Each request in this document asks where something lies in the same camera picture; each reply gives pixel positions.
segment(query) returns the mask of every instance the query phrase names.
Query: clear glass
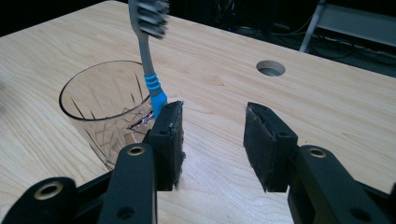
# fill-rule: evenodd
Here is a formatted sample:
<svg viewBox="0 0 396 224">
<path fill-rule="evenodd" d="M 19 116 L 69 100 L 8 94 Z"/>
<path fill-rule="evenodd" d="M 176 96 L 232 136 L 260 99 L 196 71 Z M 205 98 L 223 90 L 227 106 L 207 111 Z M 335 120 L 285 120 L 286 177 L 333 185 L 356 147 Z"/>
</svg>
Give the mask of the clear glass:
<svg viewBox="0 0 396 224">
<path fill-rule="evenodd" d="M 62 111 L 110 170 L 120 150 L 142 142 L 154 124 L 145 85 L 140 63 L 114 61 L 80 72 L 61 91 Z"/>
</svg>

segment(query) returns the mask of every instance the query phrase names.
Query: dark background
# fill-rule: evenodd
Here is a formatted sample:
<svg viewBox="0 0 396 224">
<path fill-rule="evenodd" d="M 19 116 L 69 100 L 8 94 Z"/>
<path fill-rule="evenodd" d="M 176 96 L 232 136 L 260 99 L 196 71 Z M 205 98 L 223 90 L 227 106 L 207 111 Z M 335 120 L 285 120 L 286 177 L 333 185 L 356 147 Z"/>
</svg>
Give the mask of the dark background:
<svg viewBox="0 0 396 224">
<path fill-rule="evenodd" d="M 21 0 L 0 4 L 0 36 L 67 13 L 89 7 L 103 0 Z M 369 10 L 396 17 L 392 0 L 329 0 L 341 6 Z M 266 34 L 274 22 L 290 31 L 305 24 L 315 10 L 318 0 L 234 0 L 233 9 L 222 8 L 226 0 L 169 0 L 170 14 L 214 27 L 229 29 L 235 25 L 257 26 Z"/>
</svg>

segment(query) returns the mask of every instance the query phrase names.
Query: blue toothbrush grip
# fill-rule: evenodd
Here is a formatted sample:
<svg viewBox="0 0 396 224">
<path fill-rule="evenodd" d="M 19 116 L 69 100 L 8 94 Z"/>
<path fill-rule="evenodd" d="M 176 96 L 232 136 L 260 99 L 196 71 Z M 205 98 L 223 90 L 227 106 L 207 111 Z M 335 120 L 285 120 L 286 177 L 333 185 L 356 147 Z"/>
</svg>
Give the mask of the blue toothbrush grip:
<svg viewBox="0 0 396 224">
<path fill-rule="evenodd" d="M 161 84 L 158 81 L 157 74 L 149 77 L 145 76 L 145 81 L 151 99 L 152 112 L 154 114 L 154 118 L 156 119 L 160 115 L 163 106 L 167 104 L 168 97 L 161 88 Z"/>
</svg>

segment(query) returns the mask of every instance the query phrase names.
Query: cable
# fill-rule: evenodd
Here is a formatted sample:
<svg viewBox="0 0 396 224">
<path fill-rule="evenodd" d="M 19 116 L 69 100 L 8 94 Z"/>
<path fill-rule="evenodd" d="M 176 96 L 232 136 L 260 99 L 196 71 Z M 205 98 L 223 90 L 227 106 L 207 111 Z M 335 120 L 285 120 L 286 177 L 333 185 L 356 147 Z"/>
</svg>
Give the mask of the cable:
<svg viewBox="0 0 396 224">
<path fill-rule="evenodd" d="M 300 28 L 298 28 L 297 30 L 291 32 L 291 33 L 285 33 L 285 34 L 277 34 L 277 33 L 271 33 L 271 35 L 302 35 L 305 34 L 306 32 L 300 32 L 301 30 L 304 29 L 304 27 L 312 20 L 312 17 L 314 16 L 314 14 L 312 14 L 312 16 L 308 19 L 308 21 L 306 21 L 304 23 L 303 26 L 301 26 Z"/>
<path fill-rule="evenodd" d="M 346 52 L 345 55 L 332 57 L 332 56 L 325 55 L 325 54 L 319 52 L 316 47 L 311 45 L 311 49 L 320 57 L 327 58 L 327 59 L 332 59 L 332 60 L 337 60 L 337 59 L 343 59 L 343 58 L 349 57 L 351 55 L 354 55 L 354 56 L 359 57 L 359 58 L 361 58 L 361 59 L 363 59 L 365 61 L 372 62 L 372 63 L 378 63 L 378 64 L 386 65 L 386 66 L 394 66 L 394 65 L 396 65 L 396 62 L 392 62 L 392 63 L 385 63 L 384 62 L 384 60 L 396 60 L 396 56 L 388 55 L 387 53 L 380 52 L 380 51 L 379 52 L 373 51 L 371 49 L 367 49 L 366 47 L 358 47 L 353 42 L 349 43 L 349 42 L 346 42 L 346 41 L 340 41 L 340 40 L 336 40 L 336 39 L 331 39 L 329 37 L 325 37 L 325 36 L 322 36 L 322 35 L 314 35 L 314 37 L 322 39 L 324 41 L 324 43 L 328 46 L 328 48 L 331 48 L 331 49 L 335 50 L 334 47 L 337 47 L 338 50 Z M 375 57 L 380 56 L 384 60 L 378 60 L 376 58 L 373 58 L 373 57 L 365 55 L 365 54 L 372 54 Z"/>
</svg>

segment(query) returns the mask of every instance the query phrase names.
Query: wooden table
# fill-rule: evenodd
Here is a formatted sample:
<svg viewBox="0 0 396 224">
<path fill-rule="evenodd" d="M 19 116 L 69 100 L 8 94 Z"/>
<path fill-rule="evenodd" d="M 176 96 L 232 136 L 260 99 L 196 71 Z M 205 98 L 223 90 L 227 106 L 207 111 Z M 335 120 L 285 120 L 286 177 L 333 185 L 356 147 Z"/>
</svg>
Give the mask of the wooden table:
<svg viewBox="0 0 396 224">
<path fill-rule="evenodd" d="M 332 151 L 359 181 L 396 180 L 396 79 L 171 17 L 151 39 L 169 101 L 184 104 L 179 191 L 159 193 L 160 223 L 291 223 L 287 195 L 264 193 L 242 146 L 249 101 L 271 107 L 299 145 Z M 58 106 L 69 78 L 140 61 L 128 7 L 104 2 L 0 38 L 0 217 L 34 183 L 106 172 Z M 256 69 L 286 67 L 280 77 Z"/>
</svg>

